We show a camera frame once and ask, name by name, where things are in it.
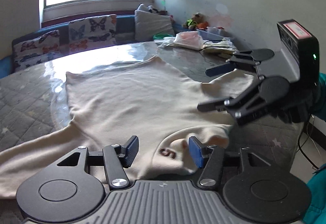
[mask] black circular pad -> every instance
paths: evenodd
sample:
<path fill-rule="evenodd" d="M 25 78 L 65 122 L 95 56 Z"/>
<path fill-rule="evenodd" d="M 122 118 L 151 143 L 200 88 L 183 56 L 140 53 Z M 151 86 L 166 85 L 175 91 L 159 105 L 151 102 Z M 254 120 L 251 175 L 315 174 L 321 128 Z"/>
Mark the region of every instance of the black circular pad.
<path fill-rule="evenodd" d="M 249 167 L 223 188 L 227 206 L 250 222 L 290 223 L 309 207 L 311 194 L 304 182 L 277 167 Z"/>
<path fill-rule="evenodd" d="M 250 55 L 255 61 L 263 61 L 272 58 L 274 54 L 274 51 L 271 49 L 255 49 Z"/>
<path fill-rule="evenodd" d="M 290 83 L 283 77 L 275 76 L 265 79 L 260 85 L 260 96 L 267 103 L 272 103 L 287 95 Z"/>
<path fill-rule="evenodd" d="M 250 189 L 255 197 L 265 201 L 279 201 L 289 193 L 286 185 L 273 180 L 255 182 Z"/>
<path fill-rule="evenodd" d="M 86 151 L 80 150 L 84 160 Z M 75 166 L 58 164 L 50 164 L 19 186 L 16 199 L 23 217 L 45 223 L 71 223 L 103 201 L 103 185 L 84 171 L 85 162 Z"/>
<path fill-rule="evenodd" d="M 39 189 L 39 194 L 49 201 L 63 201 L 76 194 L 77 186 L 67 180 L 53 180 L 43 184 Z"/>

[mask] black cable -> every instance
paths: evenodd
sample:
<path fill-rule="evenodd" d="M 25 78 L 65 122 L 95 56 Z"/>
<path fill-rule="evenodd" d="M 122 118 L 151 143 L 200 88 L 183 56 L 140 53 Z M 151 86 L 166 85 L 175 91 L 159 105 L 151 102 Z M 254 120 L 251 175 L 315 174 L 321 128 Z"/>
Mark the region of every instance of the black cable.
<path fill-rule="evenodd" d="M 302 146 L 307 142 L 307 140 L 310 138 L 310 136 L 312 135 L 312 132 L 314 131 L 314 124 L 315 124 L 315 117 L 313 115 L 311 115 L 313 121 L 312 121 L 312 126 L 311 126 L 311 130 L 310 130 L 310 133 L 308 133 L 308 123 L 306 125 L 306 132 L 307 132 L 307 138 L 306 140 L 304 141 L 304 143 L 301 145 L 301 148 Z"/>
<path fill-rule="evenodd" d="M 307 136 L 306 140 L 304 141 L 304 143 L 301 145 L 301 148 L 303 147 L 303 145 L 307 142 L 307 140 L 309 139 L 310 137 Z"/>
<path fill-rule="evenodd" d="M 303 133 L 300 134 L 299 138 L 298 138 L 298 148 L 299 150 L 301 151 L 302 155 L 308 160 L 308 162 L 311 163 L 311 165 L 313 167 L 315 167 L 317 170 L 319 169 L 319 167 L 317 167 L 312 161 L 311 159 L 308 158 L 308 156 L 303 152 L 303 150 L 301 149 L 301 146 L 300 146 L 300 139 L 301 139 L 301 136 L 302 136 Z"/>
<path fill-rule="evenodd" d="M 223 40 L 207 40 L 207 41 L 205 41 L 204 43 L 203 43 L 203 45 L 205 44 L 205 43 L 207 43 L 207 42 L 213 42 L 213 41 L 218 41 L 218 42 L 221 42 L 221 41 L 223 41 Z M 207 46 L 207 47 L 204 47 L 204 48 L 202 48 L 202 49 L 200 49 L 199 51 L 202 51 L 203 49 L 206 49 L 206 48 L 220 48 L 219 46 Z"/>

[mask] green container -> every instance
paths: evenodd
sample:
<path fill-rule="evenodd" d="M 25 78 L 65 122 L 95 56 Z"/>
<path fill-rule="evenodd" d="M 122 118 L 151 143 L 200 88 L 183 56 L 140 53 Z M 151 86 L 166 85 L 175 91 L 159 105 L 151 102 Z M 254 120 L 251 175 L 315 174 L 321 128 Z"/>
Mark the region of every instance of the green container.
<path fill-rule="evenodd" d="M 157 34 L 153 36 L 153 39 L 164 39 L 165 37 L 173 37 L 172 35 L 169 34 Z"/>

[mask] butterfly pillow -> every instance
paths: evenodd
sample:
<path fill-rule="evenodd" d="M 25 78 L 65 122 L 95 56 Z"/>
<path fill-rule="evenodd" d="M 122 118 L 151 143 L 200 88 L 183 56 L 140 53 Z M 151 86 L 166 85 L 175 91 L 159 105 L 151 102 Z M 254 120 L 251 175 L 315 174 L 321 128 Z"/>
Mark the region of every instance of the butterfly pillow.
<path fill-rule="evenodd" d="M 69 53 L 116 45 L 116 15 L 103 15 L 69 23 Z"/>
<path fill-rule="evenodd" d="M 61 57 L 63 57 L 63 54 L 59 52 L 49 52 L 43 55 L 37 55 L 36 53 L 31 55 L 26 55 L 24 58 L 20 60 L 15 60 L 14 62 L 15 72 L 25 70 L 33 65 L 41 64 L 43 62 L 47 62 Z"/>
<path fill-rule="evenodd" d="M 16 69 L 16 65 L 19 63 L 37 56 L 41 56 L 43 54 L 47 54 L 49 52 L 60 53 L 59 38 L 59 30 L 53 30 L 35 39 L 23 41 L 14 45 L 14 68 Z"/>
<path fill-rule="evenodd" d="M 93 16 L 86 19 L 86 37 L 104 35 L 116 29 L 117 15 Z"/>

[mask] blue gripper pad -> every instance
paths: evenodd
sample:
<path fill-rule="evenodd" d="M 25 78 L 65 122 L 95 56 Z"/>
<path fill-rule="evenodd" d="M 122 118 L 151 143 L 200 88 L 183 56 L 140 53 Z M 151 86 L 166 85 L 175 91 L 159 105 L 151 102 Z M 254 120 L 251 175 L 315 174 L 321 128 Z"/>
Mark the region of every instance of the blue gripper pad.
<path fill-rule="evenodd" d="M 126 148 L 125 152 L 125 156 L 123 158 L 121 158 L 120 162 L 123 165 L 124 168 L 129 168 L 137 153 L 139 150 L 139 139 L 136 136 L 133 136 L 124 146 Z"/>
<path fill-rule="evenodd" d="M 202 147 L 200 145 L 201 143 L 196 137 L 192 136 L 189 138 L 188 146 L 190 156 L 198 168 L 203 168 L 205 167 L 205 158 L 203 157 Z"/>
<path fill-rule="evenodd" d="M 205 73 L 207 76 L 213 77 L 213 76 L 232 72 L 234 69 L 235 69 L 234 64 L 226 62 L 216 67 L 207 69 Z"/>

